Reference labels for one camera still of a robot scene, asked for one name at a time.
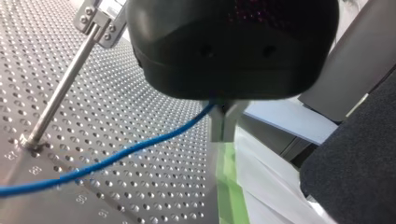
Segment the metal bracket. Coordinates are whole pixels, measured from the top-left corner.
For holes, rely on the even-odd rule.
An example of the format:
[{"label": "metal bracket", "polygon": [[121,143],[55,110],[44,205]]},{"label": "metal bracket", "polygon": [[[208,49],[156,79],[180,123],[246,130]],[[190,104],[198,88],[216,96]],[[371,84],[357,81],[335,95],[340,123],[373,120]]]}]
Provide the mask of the metal bracket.
[{"label": "metal bracket", "polygon": [[210,141],[233,142],[238,119],[248,107],[249,101],[226,101],[217,104],[209,113]]},{"label": "metal bracket", "polygon": [[116,45],[126,28],[126,4],[114,20],[99,9],[100,0],[85,0],[73,20],[74,25],[83,34],[87,35],[93,23],[97,23],[103,30],[100,31],[98,44],[104,49]]}]

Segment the metal surface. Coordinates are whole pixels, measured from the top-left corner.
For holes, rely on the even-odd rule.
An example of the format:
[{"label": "metal surface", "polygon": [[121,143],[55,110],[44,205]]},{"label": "metal surface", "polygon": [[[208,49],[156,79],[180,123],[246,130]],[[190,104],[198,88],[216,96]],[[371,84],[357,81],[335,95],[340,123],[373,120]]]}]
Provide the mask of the metal surface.
[{"label": "metal surface", "polygon": [[299,100],[328,119],[345,120],[396,64],[396,29],[389,29],[395,8],[394,0],[369,1],[329,55],[316,84]]},{"label": "metal surface", "polygon": [[44,131],[47,130],[55,112],[58,110],[59,105],[61,105],[64,97],[72,86],[76,76],[78,75],[79,70],[82,65],[86,62],[87,58],[90,56],[90,53],[95,45],[95,37],[98,34],[100,26],[94,24],[91,28],[90,33],[88,34],[87,39],[84,40],[81,47],[77,51],[76,56],[73,58],[73,61],[67,66],[67,70],[64,74],[59,85],[56,87],[55,92],[52,94],[48,105],[45,107],[43,113],[40,115],[37,124],[33,128],[32,133],[29,135],[26,141],[22,142],[23,147],[32,148],[36,147],[39,143],[41,137],[44,134]]},{"label": "metal surface", "polygon": [[[129,43],[96,46],[66,94],[42,151],[18,148],[85,39],[66,0],[0,0],[0,185],[56,178],[166,133],[201,111],[145,81]],[[87,180],[0,199],[2,224],[219,223],[208,118]]]}]

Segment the mounting hole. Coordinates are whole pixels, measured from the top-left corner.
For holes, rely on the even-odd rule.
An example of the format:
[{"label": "mounting hole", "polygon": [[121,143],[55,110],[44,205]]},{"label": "mounting hole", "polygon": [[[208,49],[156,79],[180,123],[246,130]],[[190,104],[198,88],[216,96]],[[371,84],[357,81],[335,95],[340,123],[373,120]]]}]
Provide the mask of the mounting hole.
[{"label": "mounting hole", "polygon": [[53,170],[60,173],[62,171],[62,168],[59,166],[54,166]]},{"label": "mounting hole", "polygon": [[264,58],[269,58],[275,53],[275,51],[276,51],[275,46],[267,46],[262,50],[262,56]]},{"label": "mounting hole", "polygon": [[201,46],[201,48],[199,49],[199,52],[200,52],[201,56],[205,57],[205,58],[212,58],[213,56],[215,56],[212,46],[207,45],[207,44]]}]

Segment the blue cable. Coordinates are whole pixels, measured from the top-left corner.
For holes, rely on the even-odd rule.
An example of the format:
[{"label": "blue cable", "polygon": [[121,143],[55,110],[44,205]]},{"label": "blue cable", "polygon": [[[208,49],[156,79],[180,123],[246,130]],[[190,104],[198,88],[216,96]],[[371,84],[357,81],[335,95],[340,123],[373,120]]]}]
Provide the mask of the blue cable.
[{"label": "blue cable", "polygon": [[155,144],[169,140],[175,136],[178,136],[178,135],[186,132],[188,129],[190,129],[192,126],[194,126],[198,121],[200,121],[205,115],[207,115],[209,113],[209,111],[213,108],[213,106],[214,105],[207,105],[201,111],[201,113],[199,113],[197,116],[195,116],[195,118],[193,118],[192,120],[190,120],[183,126],[177,128],[176,130],[174,130],[170,133],[166,133],[164,135],[160,135],[160,136],[151,138],[149,140],[143,141],[141,143],[138,143],[134,146],[128,147],[128,148],[114,154],[113,156],[110,156],[109,158],[107,158],[101,162],[98,162],[94,165],[83,167],[80,170],[76,170],[74,172],[70,172],[65,175],[61,175],[61,177],[59,179],[48,179],[48,180],[37,181],[34,183],[30,183],[30,184],[1,187],[0,188],[0,197],[8,197],[8,196],[33,193],[36,191],[53,188],[55,186],[71,182],[75,179],[83,177],[84,175],[90,175],[92,172],[104,169],[105,167],[112,165],[115,161],[119,161],[122,158],[127,157],[128,155],[130,155],[138,150],[141,150],[145,147],[151,147]]}]

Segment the metal rod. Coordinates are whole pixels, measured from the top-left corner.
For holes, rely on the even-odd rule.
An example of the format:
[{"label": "metal rod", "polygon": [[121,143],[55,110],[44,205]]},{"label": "metal rod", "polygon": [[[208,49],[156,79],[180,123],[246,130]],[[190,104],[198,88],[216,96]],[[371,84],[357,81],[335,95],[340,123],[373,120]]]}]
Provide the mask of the metal rod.
[{"label": "metal rod", "polygon": [[78,75],[79,70],[90,56],[93,46],[96,43],[95,36],[99,32],[99,30],[100,26],[94,24],[90,33],[88,34],[87,39],[85,39],[85,41],[82,43],[77,54],[73,58],[73,61],[67,67],[64,77],[62,78],[61,82],[59,83],[52,97],[50,98],[48,105],[38,119],[35,128],[30,133],[29,137],[24,142],[22,142],[22,145],[24,147],[35,147],[40,141],[41,137],[44,134],[44,131],[46,131],[47,127],[50,124],[50,121],[55,115],[56,110],[58,109],[62,100],[69,91],[76,76]]}]

